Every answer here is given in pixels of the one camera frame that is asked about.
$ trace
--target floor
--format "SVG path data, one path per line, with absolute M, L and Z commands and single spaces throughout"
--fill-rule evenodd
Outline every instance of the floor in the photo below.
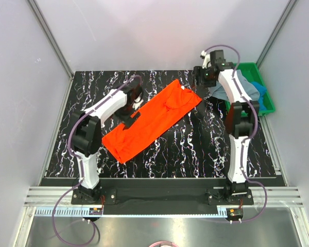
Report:
M 245 208 L 245 218 L 257 214 Z M 56 227 L 63 239 L 82 244 L 87 242 L 93 228 L 84 222 L 71 225 L 78 218 L 56 218 Z M 287 208 L 268 208 L 255 221 L 230 225 L 224 219 L 165 219 L 165 218 L 101 218 L 96 225 L 100 232 L 89 246 L 150 246 L 165 240 L 179 247 L 191 246 L 271 246 L 297 247 L 300 240 Z M 35 217 L 27 247 L 65 246 L 55 237 L 50 217 Z
M 190 70 L 168 71 L 97 71 L 76 72 L 64 110 L 63 119 L 51 156 L 46 177 L 78 177 L 77 161 L 67 152 L 70 115 L 75 110 L 90 107 L 109 90 L 131 75 L 141 75 L 144 81 L 144 101 L 149 101 L 174 79 L 188 88 L 192 84 Z M 98 155 L 97 172 L 102 178 L 218 178 L 224 177 L 230 162 L 230 141 L 224 128 L 225 103 L 210 97 L 209 92 L 197 92 L 201 104 L 160 136 L 132 160 L 120 164 L 105 148 Z M 118 125 L 113 117 L 105 122 L 105 135 Z M 251 141 L 248 158 L 249 177 L 275 177 L 261 124 Z

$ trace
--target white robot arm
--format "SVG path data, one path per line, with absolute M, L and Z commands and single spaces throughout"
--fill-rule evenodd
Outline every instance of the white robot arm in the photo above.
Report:
M 254 106 L 256 113 L 259 112 L 259 103 L 252 101 L 238 77 L 233 77 L 234 64 L 226 62 L 223 50 L 215 50 L 210 54 L 202 51 L 200 57 L 204 59 L 204 62 L 202 67 L 195 67 L 195 87 L 200 85 L 215 86 L 218 81 L 226 91 L 231 104 L 225 121 L 231 143 L 230 168 L 227 174 L 225 197 L 245 195 L 248 192 L 248 184 L 242 169 L 247 168 L 247 153 L 250 143 L 248 137 L 254 128 L 253 112 L 245 99 Z M 246 112 L 247 117 L 242 117 L 242 112 Z
M 79 171 L 83 169 L 84 173 L 80 189 L 90 197 L 93 196 L 92 191 L 99 183 L 96 172 L 96 153 L 101 145 L 101 123 L 114 114 L 125 124 L 125 128 L 129 128 L 140 116 L 137 113 L 131 117 L 134 110 L 143 102 L 142 96 L 141 85 L 131 82 L 120 90 L 112 89 L 106 97 L 92 107 L 72 114 L 71 122 L 74 124 L 84 114 L 92 112 L 78 125 L 71 142 L 71 147 L 78 157 Z

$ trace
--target green bin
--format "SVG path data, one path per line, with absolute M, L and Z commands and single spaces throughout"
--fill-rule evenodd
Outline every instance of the green bin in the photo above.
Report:
M 262 86 L 266 86 L 263 82 L 260 71 L 255 63 L 240 63 L 240 65 L 238 66 L 238 69 L 242 71 L 243 76 L 249 82 L 256 81 Z M 275 111 L 272 99 L 270 98 L 268 91 L 263 96 L 263 104 L 267 108 L 267 110 L 259 111 L 259 114 L 258 114 L 259 116 L 265 116 Z M 227 107 L 227 111 L 229 111 L 230 103 L 228 101 L 226 101 L 226 107 Z

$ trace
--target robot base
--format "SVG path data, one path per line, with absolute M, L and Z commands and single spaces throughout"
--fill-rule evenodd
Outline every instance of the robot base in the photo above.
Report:
M 117 190 L 114 188 L 103 189 L 100 183 L 94 189 L 79 186 L 73 190 L 71 204 L 73 205 L 98 205 L 101 204 L 100 196 L 104 196 L 105 205 L 115 204 Z
M 212 206 L 218 205 L 235 205 L 240 206 L 241 199 L 243 205 L 254 205 L 252 191 L 247 190 L 247 194 L 238 196 L 229 196 L 224 194 L 224 189 L 208 189 L 207 190 L 208 204 Z

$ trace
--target orange shirt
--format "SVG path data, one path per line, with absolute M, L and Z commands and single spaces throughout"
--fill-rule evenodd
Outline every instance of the orange shirt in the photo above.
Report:
M 129 129 L 124 130 L 125 125 L 120 124 L 102 138 L 102 143 L 120 163 L 125 163 L 200 102 L 192 90 L 182 89 L 179 80 L 174 80 L 138 110 L 141 115 Z

